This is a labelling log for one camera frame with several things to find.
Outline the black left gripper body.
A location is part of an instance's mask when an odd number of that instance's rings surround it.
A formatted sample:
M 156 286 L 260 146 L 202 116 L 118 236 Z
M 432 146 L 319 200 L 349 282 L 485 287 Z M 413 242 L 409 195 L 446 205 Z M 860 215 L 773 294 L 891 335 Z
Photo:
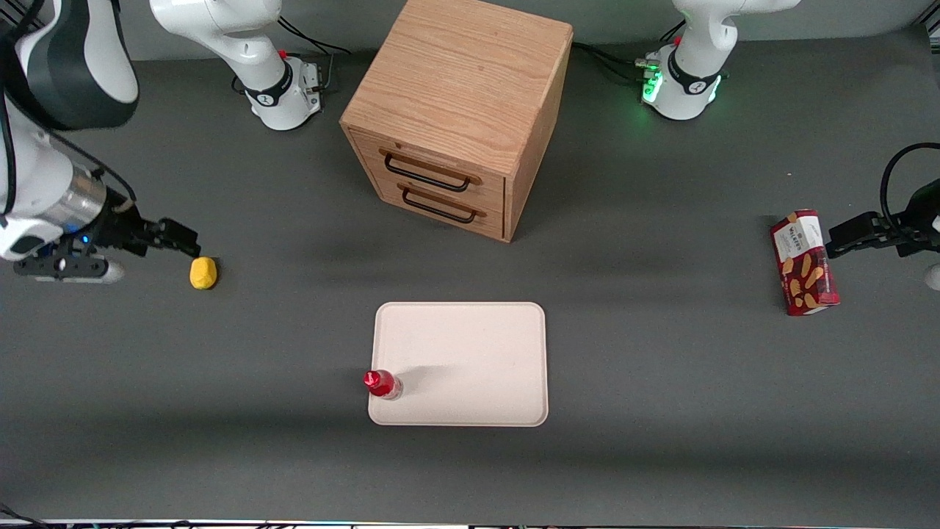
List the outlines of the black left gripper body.
M 939 252 L 939 180 L 919 188 L 900 214 L 891 215 L 902 232 L 896 251 L 900 258 L 919 252 Z

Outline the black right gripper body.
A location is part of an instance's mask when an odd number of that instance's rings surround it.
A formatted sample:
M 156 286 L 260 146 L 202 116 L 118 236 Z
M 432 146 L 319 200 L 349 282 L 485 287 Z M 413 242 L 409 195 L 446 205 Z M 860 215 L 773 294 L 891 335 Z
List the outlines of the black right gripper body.
M 141 217 L 136 204 L 122 212 L 105 206 L 97 218 L 82 231 L 83 237 L 88 238 L 88 241 L 83 243 L 82 254 L 90 256 L 98 250 L 111 248 L 144 257 L 151 248 L 164 250 L 165 246 L 162 244 L 160 232 L 156 231 L 157 227 L 154 222 Z

